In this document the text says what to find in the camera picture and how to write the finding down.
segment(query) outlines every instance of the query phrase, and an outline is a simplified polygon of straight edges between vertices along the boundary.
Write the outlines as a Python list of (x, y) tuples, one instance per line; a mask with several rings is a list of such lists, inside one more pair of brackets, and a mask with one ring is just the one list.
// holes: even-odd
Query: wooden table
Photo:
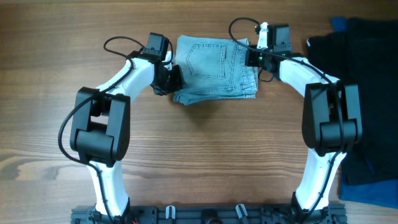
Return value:
[[(333, 16), (397, 19), (398, 7), (342, 0), (84, 2), (0, 5), (0, 223), (68, 223), (72, 208), (95, 203), (87, 168), (64, 158), (57, 133), (79, 88), (96, 87), (122, 67), (121, 57), (102, 49), (106, 39), (146, 43), (156, 32), (176, 46), (182, 34), (229, 38), (229, 23), (249, 16), (289, 23), (294, 50), (303, 52), (308, 37), (331, 32)], [(251, 23), (236, 24), (234, 33), (257, 41)], [(109, 47), (138, 49), (128, 41)], [(307, 159), (302, 107), (303, 98), (282, 82), (260, 83), (255, 100), (191, 106), (146, 88), (132, 105), (123, 160), (132, 204), (289, 202)], [(68, 146), (70, 124), (66, 130)], [(331, 200), (337, 185), (336, 178)], [(351, 224), (398, 223), (397, 210), (346, 207)]]

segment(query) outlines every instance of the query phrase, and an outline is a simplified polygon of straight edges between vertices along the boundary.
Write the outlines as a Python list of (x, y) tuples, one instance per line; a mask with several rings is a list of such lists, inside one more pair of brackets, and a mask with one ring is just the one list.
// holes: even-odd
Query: folded jeans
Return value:
[[(240, 40), (248, 44), (247, 39)], [(247, 49), (226, 39), (181, 36), (177, 41), (176, 64), (183, 89), (174, 101), (185, 105), (203, 100), (255, 98), (257, 68), (244, 65)]]

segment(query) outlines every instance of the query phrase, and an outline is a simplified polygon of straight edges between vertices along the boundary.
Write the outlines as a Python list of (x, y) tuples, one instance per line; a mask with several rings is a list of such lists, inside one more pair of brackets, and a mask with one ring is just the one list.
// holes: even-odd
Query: black cloth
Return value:
[(342, 162), (346, 183), (398, 179), (398, 21), (352, 18), (307, 49), (314, 66), (358, 84), (363, 136)]

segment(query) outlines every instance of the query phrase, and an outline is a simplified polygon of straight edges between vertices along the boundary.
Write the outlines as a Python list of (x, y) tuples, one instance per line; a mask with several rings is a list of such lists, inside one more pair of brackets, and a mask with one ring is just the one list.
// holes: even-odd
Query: wood grain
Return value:
[[(146, 42), (150, 32), (174, 45), (182, 34), (228, 38), (229, 23), (250, 16), (289, 23), (294, 50), (303, 52), (305, 39), (331, 32), (333, 16), (397, 19), (398, 8), (342, 0), (84, 2), (0, 4), (0, 223), (68, 223), (70, 209), (95, 203), (89, 172), (61, 155), (57, 133), (78, 89), (122, 67), (123, 59), (102, 49), (106, 39)], [(234, 33), (257, 40), (252, 24), (236, 24)], [(126, 41), (109, 47), (137, 49)], [(123, 160), (132, 204), (288, 202), (307, 159), (302, 103), (281, 82), (260, 83), (255, 100), (191, 106), (145, 89), (132, 106)], [(346, 206), (349, 223), (398, 223), (397, 210)]]

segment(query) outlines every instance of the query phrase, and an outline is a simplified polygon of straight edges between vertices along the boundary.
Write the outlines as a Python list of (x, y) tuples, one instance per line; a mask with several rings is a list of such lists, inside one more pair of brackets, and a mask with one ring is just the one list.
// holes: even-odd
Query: jeans back pocket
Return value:
[(193, 77), (225, 79), (226, 44), (195, 44), (185, 60)]

